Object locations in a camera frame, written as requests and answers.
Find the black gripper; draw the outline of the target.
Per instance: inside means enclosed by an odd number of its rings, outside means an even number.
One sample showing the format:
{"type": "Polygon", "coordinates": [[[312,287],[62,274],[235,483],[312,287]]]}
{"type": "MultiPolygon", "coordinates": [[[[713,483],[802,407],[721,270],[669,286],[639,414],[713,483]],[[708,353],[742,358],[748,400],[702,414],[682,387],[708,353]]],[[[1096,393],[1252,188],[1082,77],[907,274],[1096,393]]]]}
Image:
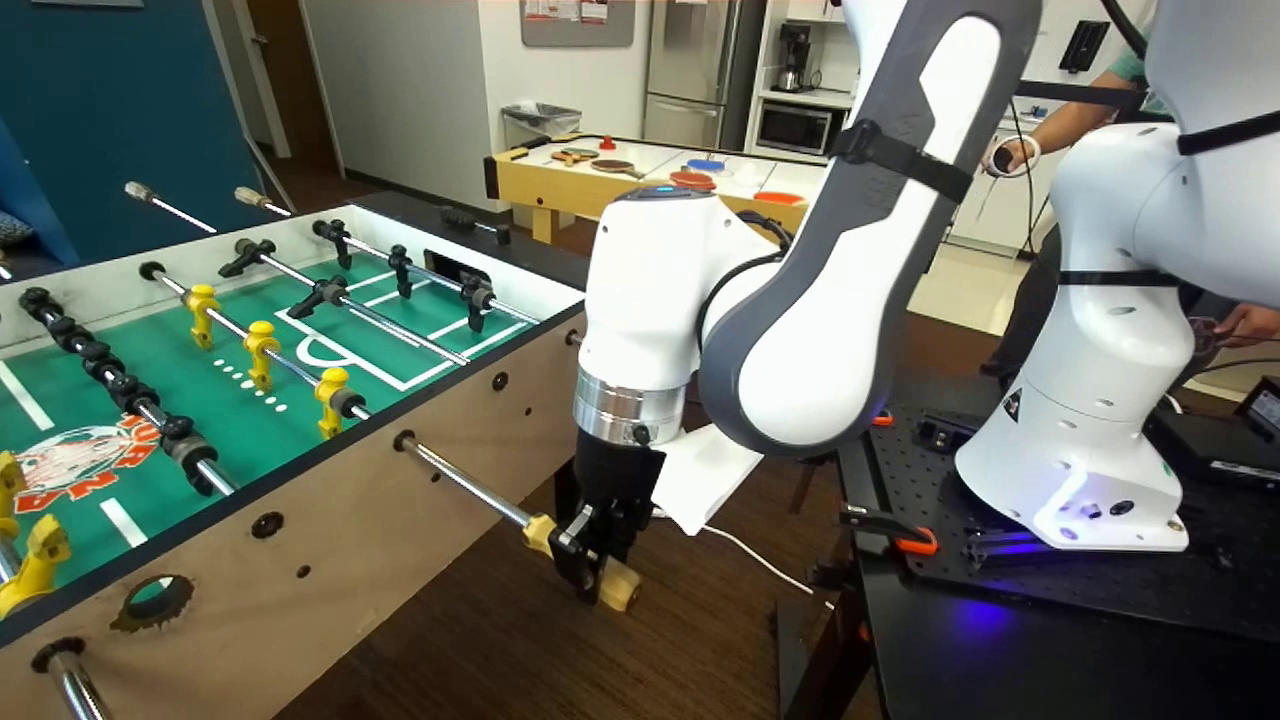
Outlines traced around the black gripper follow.
{"type": "Polygon", "coordinates": [[[576,452],[556,470],[556,522],[550,538],[556,571],[572,590],[592,590],[598,603],[627,603],[636,571],[625,558],[652,518],[652,490],[664,457],[633,444],[602,444],[586,434],[576,452]]]}

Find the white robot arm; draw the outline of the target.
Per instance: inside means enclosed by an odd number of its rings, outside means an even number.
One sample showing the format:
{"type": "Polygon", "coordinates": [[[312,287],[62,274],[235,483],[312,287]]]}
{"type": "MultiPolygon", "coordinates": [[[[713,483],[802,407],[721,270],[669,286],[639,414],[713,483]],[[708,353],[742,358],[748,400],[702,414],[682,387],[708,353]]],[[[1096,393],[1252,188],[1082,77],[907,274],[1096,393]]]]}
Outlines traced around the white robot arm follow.
{"type": "MultiPolygon", "coordinates": [[[[636,523],[702,529],[766,457],[822,457],[892,400],[921,297],[1021,91],[1045,0],[847,0],[861,89],[792,239],[643,186],[595,220],[576,358],[581,501],[548,552],[625,602],[636,523]]],[[[1280,305],[1280,0],[1159,0],[1159,112],[1052,177],[1059,287],[959,483],[1055,552],[1179,552],[1182,483],[1144,422],[1190,361],[1188,286],[1280,305]]]]}

